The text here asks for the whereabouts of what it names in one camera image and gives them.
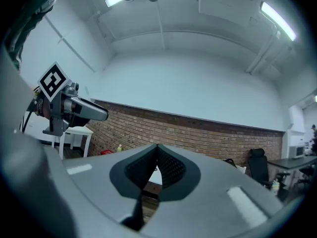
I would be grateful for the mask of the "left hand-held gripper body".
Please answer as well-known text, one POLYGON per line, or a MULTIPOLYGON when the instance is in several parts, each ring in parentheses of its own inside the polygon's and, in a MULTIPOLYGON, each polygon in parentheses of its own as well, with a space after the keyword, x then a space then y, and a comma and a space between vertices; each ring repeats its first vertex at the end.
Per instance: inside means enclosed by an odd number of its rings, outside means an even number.
POLYGON ((80 106, 76 103, 79 84, 73 82, 55 62, 38 80, 31 111, 49 120, 44 134, 62 136, 70 127, 80 106))

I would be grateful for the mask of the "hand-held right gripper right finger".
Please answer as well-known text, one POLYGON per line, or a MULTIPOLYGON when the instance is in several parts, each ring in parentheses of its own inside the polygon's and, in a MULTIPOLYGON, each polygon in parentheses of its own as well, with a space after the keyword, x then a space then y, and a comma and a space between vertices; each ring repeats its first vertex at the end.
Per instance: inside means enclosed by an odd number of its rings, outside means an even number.
POLYGON ((229 163, 159 145, 161 158, 182 167, 164 187, 159 206, 141 233, 151 238, 259 237, 283 205, 268 189, 229 163))

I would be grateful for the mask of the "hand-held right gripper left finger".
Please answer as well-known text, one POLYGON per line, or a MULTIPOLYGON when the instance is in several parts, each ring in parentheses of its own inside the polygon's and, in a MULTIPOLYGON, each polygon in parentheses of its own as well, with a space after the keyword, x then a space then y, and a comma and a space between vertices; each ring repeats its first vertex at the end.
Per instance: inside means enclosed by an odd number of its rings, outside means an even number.
POLYGON ((157 146, 63 161, 84 196, 121 224, 143 224, 142 191, 157 166, 157 146))

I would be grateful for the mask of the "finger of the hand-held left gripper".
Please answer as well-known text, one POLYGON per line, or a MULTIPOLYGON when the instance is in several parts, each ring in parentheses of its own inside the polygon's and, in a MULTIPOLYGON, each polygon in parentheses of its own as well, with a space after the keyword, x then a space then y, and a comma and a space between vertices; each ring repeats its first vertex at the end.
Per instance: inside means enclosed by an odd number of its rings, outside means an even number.
POLYGON ((104 121, 108 118, 105 108, 80 97, 66 97, 64 112, 83 119, 104 121))
POLYGON ((74 114, 68 114, 68 113, 64 114, 64 119, 68 122, 69 127, 77 127, 77 126, 83 127, 90 121, 90 119, 81 118, 81 117, 75 116, 74 114))

